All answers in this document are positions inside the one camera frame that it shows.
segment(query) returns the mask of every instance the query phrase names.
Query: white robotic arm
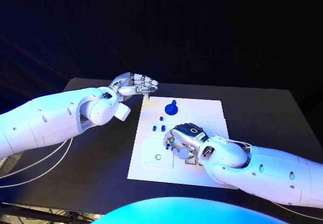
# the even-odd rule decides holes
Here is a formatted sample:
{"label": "white robotic arm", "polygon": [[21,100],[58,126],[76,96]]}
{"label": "white robotic arm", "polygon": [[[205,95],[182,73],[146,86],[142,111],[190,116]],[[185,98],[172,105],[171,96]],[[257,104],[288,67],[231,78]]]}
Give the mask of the white robotic arm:
{"label": "white robotic arm", "polygon": [[218,183],[280,204],[323,208],[323,164],[218,135],[210,138],[195,124],[178,125],[164,144],[181,159],[198,155]]}
{"label": "white robotic arm", "polygon": [[135,73],[122,74],[110,87],[63,92],[31,100],[0,115],[0,158],[58,144],[116,116],[126,120],[130,108],[120,102],[158,90],[158,81]]}

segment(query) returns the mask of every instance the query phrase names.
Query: black wire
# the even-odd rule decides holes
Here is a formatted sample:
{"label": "black wire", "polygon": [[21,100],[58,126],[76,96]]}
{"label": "black wire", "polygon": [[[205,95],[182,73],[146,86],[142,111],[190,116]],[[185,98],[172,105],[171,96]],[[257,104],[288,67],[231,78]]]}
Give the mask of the black wire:
{"label": "black wire", "polygon": [[81,214],[79,214],[79,215],[80,215],[83,218],[87,218],[89,220],[92,220],[93,222],[96,221],[94,219],[92,219],[92,218],[83,216]]}
{"label": "black wire", "polygon": [[22,224],[25,224],[19,216],[18,216],[18,218],[19,218],[19,221],[22,222]]}

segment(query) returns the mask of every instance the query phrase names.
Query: dark gray table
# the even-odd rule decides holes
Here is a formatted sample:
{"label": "dark gray table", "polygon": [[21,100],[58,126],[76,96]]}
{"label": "dark gray table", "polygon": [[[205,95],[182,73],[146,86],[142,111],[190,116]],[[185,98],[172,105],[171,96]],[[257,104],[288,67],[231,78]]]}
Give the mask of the dark gray table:
{"label": "dark gray table", "polygon": [[[110,83],[110,80],[76,78],[66,91],[109,86]],[[323,149],[289,91],[161,84],[161,89],[152,95],[221,100],[231,139],[280,149],[323,163]],[[240,205],[288,222],[318,222],[242,190],[129,180],[142,101],[142,96],[126,101],[132,113],[125,122],[113,118],[107,125],[92,128],[74,138],[67,157],[43,178],[22,186],[0,189],[0,201],[105,214],[141,200],[182,196]],[[32,164],[56,148],[51,146],[27,151],[15,169]],[[66,149],[67,146],[38,166],[0,180],[0,185],[22,182],[43,174],[60,160]],[[292,209],[323,217],[321,209]]]}

